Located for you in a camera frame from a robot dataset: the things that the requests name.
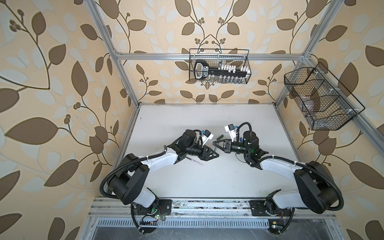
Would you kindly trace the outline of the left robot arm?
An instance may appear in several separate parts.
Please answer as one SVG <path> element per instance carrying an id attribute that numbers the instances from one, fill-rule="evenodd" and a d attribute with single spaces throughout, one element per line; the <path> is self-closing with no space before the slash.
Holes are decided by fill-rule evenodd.
<path id="1" fill-rule="evenodd" d="M 186 130 L 160 153 L 144 157 L 126 155 L 119 166 L 102 180 L 100 194 L 106 198 L 119 199 L 124 205 L 134 203 L 144 208 L 156 208 L 158 197 L 144 188 L 148 175 L 175 165 L 187 156 L 196 156 L 202 161 L 218 158 L 219 154 L 206 145 L 213 137 L 208 130 Z"/>

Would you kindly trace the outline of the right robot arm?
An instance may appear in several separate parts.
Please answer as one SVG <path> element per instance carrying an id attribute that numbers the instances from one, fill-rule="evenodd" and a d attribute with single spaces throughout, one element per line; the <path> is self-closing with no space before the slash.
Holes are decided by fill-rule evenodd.
<path id="1" fill-rule="evenodd" d="M 240 137 L 243 126 L 249 129 Z M 230 138 L 214 141 L 216 148 L 227 154 L 243 155 L 245 163 L 251 168 L 278 174 L 296 184 L 295 190 L 278 189 L 266 196 L 264 209 L 267 214 L 275 216 L 279 210 L 284 209 L 307 209 L 322 214 L 325 211 L 340 211 L 344 207 L 342 191 L 321 164 L 315 161 L 302 163 L 270 155 L 261 149 L 259 138 L 248 122 L 239 126 L 227 125 L 225 131 Z"/>

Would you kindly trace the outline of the pink pen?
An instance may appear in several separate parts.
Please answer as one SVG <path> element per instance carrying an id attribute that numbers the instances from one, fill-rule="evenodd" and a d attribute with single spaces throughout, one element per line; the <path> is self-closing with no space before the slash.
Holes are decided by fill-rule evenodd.
<path id="1" fill-rule="evenodd" d="M 196 160 L 193 160 L 193 159 L 191 159 L 191 158 L 189 158 L 189 157 L 186 157 L 186 158 L 187 158 L 188 160 L 192 161 L 193 163 L 199 165 L 199 166 L 204 166 L 202 163 L 200 163 L 200 162 L 198 162 L 198 161 L 196 161 Z"/>

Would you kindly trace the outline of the black tool with sockets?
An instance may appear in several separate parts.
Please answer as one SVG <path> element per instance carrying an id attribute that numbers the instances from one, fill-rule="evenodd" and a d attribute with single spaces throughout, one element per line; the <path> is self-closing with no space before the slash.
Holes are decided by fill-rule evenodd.
<path id="1" fill-rule="evenodd" d="M 197 60 L 192 68 L 192 73 L 196 80 L 246 80 L 251 76 L 249 67 L 241 66 L 237 68 L 235 65 L 219 64 L 217 67 L 214 64 L 208 64 L 204 60 Z"/>

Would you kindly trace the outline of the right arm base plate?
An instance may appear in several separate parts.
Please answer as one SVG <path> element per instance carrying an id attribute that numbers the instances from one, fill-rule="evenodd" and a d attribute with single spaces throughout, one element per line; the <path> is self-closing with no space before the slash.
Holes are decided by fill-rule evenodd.
<path id="1" fill-rule="evenodd" d="M 249 204 L 254 217 L 289 217 L 292 213 L 291 209 L 280 209 L 265 199 L 250 200 Z"/>

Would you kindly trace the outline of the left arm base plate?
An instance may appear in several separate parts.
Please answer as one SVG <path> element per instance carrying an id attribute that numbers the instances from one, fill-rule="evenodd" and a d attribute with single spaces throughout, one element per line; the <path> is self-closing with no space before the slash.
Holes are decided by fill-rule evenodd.
<path id="1" fill-rule="evenodd" d="M 156 199 L 148 208 L 134 204 L 138 215 L 167 216 L 171 214 L 173 201 L 170 199 Z"/>

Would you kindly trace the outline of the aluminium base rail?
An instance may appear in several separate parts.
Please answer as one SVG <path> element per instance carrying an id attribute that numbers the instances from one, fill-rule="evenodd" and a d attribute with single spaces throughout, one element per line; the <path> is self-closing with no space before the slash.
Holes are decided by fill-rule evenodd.
<path id="1" fill-rule="evenodd" d="M 262 198 L 161 198 L 155 210 L 123 205 L 118 200 L 96 198 L 88 214 L 94 227 L 262 229 L 283 228 L 298 220 L 328 223 L 332 212 L 278 210 L 268 214 Z"/>

